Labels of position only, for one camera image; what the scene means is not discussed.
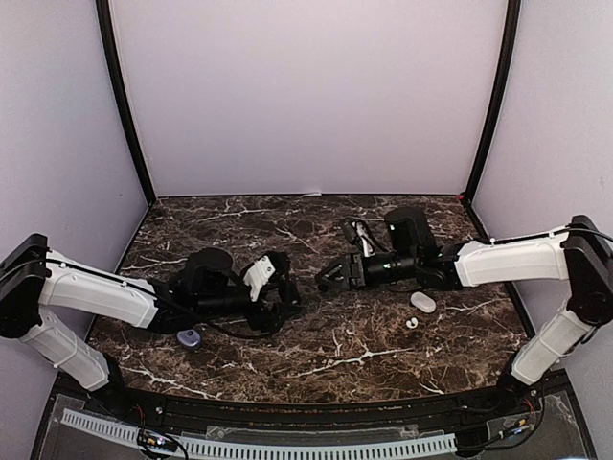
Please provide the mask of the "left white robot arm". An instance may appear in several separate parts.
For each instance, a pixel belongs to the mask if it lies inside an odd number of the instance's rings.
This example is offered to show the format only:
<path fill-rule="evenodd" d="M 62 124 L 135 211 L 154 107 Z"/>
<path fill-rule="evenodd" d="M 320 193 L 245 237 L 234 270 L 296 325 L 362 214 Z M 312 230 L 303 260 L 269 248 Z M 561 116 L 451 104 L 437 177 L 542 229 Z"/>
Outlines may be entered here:
<path fill-rule="evenodd" d="M 1 335 L 38 351 L 115 418 L 135 409 L 134 395 L 109 357 L 92 349 L 53 313 L 54 307 L 120 320 L 156 334 L 241 315 L 255 338 L 275 334 L 301 309 L 286 253 L 268 251 L 234 271 L 231 255 L 207 247 L 188 256 L 166 282 L 111 274 L 79 264 L 32 234 L 1 263 Z"/>

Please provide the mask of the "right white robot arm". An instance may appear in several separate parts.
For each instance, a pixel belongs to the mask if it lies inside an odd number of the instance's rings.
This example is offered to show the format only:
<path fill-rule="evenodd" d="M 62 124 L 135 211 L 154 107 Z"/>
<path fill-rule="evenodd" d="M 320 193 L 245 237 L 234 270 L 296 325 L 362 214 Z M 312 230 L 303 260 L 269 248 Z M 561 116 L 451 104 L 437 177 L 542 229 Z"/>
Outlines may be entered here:
<path fill-rule="evenodd" d="M 525 344 L 488 396 L 499 416 L 510 415 L 561 358 L 612 320 L 612 238 L 585 215 L 553 230 L 439 245 L 421 208 L 399 207 L 384 217 L 384 248 L 362 220 L 342 229 L 356 252 L 337 257 L 315 277 L 322 290 L 364 290 L 412 280 L 421 288 L 456 291 L 498 283 L 556 280 L 570 294 L 555 316 Z"/>

